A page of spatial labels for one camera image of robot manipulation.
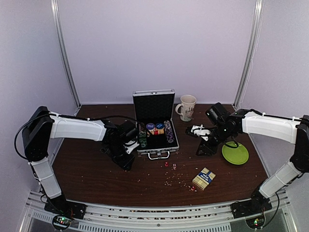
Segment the aluminium poker chip case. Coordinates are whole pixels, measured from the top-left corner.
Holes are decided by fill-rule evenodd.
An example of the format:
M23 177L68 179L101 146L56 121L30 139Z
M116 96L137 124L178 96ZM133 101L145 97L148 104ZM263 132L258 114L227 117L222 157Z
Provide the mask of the aluminium poker chip case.
M168 159L172 152L179 150L179 142L173 124L175 91L173 89L146 90L133 92L135 117L139 124L143 125L146 132L148 123L163 123L168 120L174 135L174 142L168 143L166 135L147 136L147 146L137 148L139 155L146 155L150 160Z

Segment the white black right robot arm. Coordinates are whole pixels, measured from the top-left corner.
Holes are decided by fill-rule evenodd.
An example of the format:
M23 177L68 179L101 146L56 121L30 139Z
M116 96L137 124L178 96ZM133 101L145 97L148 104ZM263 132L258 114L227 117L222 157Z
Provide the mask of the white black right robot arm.
M277 138L295 146L290 159L254 190L250 200L231 205L235 218L271 209L270 197L309 171L308 115L287 118L266 115L254 109L239 109L229 113L219 102L205 114L214 125L213 128L193 126L189 129L195 137L202 139L198 151L203 155L214 155L219 144L241 133Z

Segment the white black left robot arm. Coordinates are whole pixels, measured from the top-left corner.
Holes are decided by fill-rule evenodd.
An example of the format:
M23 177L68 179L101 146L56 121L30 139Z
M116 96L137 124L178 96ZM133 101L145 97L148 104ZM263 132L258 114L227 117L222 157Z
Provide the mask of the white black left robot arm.
M86 139L102 143L102 149L112 161L125 171L132 168L138 147L136 126L130 121L121 125L113 124L108 117L80 118L50 112L40 106L22 127L25 158L34 176L41 184L47 202L60 215L70 211L69 202L56 179L48 158L51 139Z

